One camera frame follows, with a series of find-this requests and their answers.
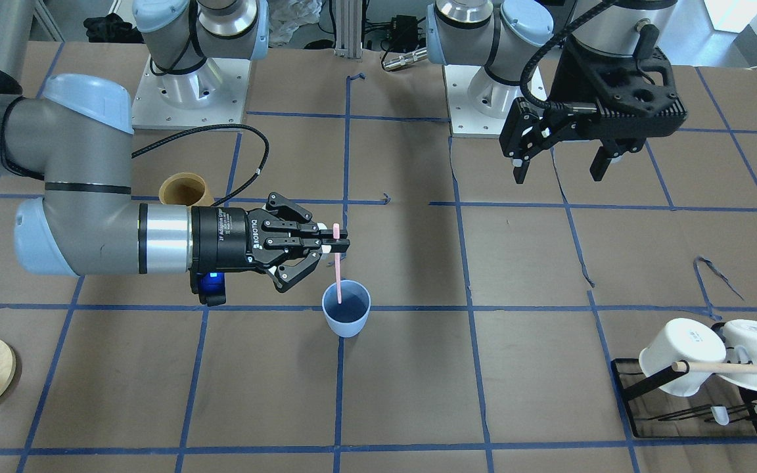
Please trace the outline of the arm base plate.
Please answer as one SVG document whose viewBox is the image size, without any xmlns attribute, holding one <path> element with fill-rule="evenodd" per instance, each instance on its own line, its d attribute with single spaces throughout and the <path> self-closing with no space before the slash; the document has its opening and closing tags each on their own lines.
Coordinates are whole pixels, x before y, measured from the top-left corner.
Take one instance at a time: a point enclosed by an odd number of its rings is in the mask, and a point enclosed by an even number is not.
<svg viewBox="0 0 757 473">
<path fill-rule="evenodd" d="M 155 75 L 145 69 L 132 101 L 135 129 L 183 131 L 204 125 L 241 124 L 250 83 L 252 62 L 210 58 L 186 75 Z"/>
<path fill-rule="evenodd" d="M 484 67 L 444 66 L 451 135 L 460 138 L 498 138 L 520 87 L 497 83 Z"/>
</svg>

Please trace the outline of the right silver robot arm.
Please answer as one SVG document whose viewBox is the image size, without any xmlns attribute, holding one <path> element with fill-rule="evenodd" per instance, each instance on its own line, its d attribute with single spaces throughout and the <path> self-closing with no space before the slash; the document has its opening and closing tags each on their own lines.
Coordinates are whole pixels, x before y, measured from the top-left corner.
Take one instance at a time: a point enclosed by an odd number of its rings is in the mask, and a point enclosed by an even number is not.
<svg viewBox="0 0 757 473">
<path fill-rule="evenodd" d="M 334 234 L 279 192 L 247 212 L 132 201 L 134 129 L 129 93 L 103 78 L 50 77 L 41 98 L 19 84 L 32 21 L 30 1 L 0 1 L 0 171 L 43 183 L 21 203 L 13 246 L 42 275 L 189 273 L 202 303 L 225 302 L 225 273 L 267 273 L 285 292 L 327 254 Z"/>
</svg>

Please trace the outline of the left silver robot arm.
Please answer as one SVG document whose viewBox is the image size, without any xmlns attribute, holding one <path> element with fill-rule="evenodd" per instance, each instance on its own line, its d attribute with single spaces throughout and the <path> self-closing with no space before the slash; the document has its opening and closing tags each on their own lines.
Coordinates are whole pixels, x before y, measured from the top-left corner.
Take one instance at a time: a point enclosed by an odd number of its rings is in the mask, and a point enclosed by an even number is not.
<svg viewBox="0 0 757 473">
<path fill-rule="evenodd" d="M 535 1 L 436 1 L 427 10 L 426 47 L 435 64 L 480 66 L 505 99 L 502 153 L 523 183 L 530 161 L 568 141 L 598 140 L 591 164 L 609 165 L 667 137 L 688 111 L 671 63 L 657 42 L 674 1 L 578 1 L 576 17 L 555 31 Z"/>
</svg>

